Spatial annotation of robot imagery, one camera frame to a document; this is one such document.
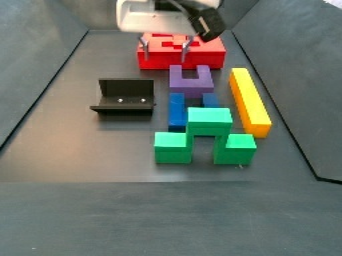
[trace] purple u-shaped block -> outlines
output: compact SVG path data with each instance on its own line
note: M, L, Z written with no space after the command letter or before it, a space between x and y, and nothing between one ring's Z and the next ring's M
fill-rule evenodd
M198 65L198 78L183 78L182 66L170 66L170 92L184 93L186 98L202 98L203 93L214 92L210 67Z

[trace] green u-shaped block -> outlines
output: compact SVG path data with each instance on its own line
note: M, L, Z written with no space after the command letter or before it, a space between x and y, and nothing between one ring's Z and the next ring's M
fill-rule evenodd
M223 137L216 137L214 164L248 165L255 151L256 144L251 134L230 134L227 140L223 140Z
M256 144L251 134L230 134L232 118L228 108L188 108L186 133L155 133L155 162L188 164L195 136L215 136L214 164L251 163Z

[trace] black angled piece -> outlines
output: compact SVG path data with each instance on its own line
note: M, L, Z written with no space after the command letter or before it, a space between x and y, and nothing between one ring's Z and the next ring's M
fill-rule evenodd
M154 111L154 80L100 79L102 100L89 108L104 114Z
M224 21L214 8L200 10L188 20L204 42L214 40L226 30Z

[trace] plastic piece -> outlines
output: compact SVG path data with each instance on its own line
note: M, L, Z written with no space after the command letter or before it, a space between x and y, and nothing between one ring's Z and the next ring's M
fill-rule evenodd
M170 93L168 98L168 131L186 131L187 113L183 93Z
M184 133L156 132L154 148L156 163L191 163L192 144Z
M215 93L203 93L202 105L204 108L219 108L219 99Z
M155 133L156 163L191 162L195 136L215 136L214 164L251 163L256 144L251 134L230 134L232 118L227 108L188 108L186 133Z
M222 143L222 139L223 137L215 138L214 164L248 165L256 151L252 135L230 134L224 144Z
M182 66L170 66L170 91L184 93L186 98L202 98L202 94L214 92L214 82L210 68L206 65L198 66L198 78L184 79L182 76Z
M232 68L230 86L244 132L255 138L266 138L273 123L246 68Z
M154 111L154 80L100 79L102 100L89 108L100 114L120 114Z
M170 65L182 65L183 69L196 69L198 65L207 65L211 69L223 68L226 48L218 37L204 43L198 36L190 45L184 62L182 62L182 45L187 42L186 35L160 35L144 33L148 41L148 59L142 43L138 45L136 55L140 69L168 69Z

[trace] red block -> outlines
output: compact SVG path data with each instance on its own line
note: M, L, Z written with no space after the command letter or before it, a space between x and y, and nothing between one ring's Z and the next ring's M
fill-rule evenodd
M198 65L207 65L211 69L223 67L226 48L220 38L204 43L196 36L182 63L182 44L187 36L144 33L143 37L148 41L150 56L146 60L139 43L136 55L140 69L170 69L170 65L182 65L183 69L196 69Z

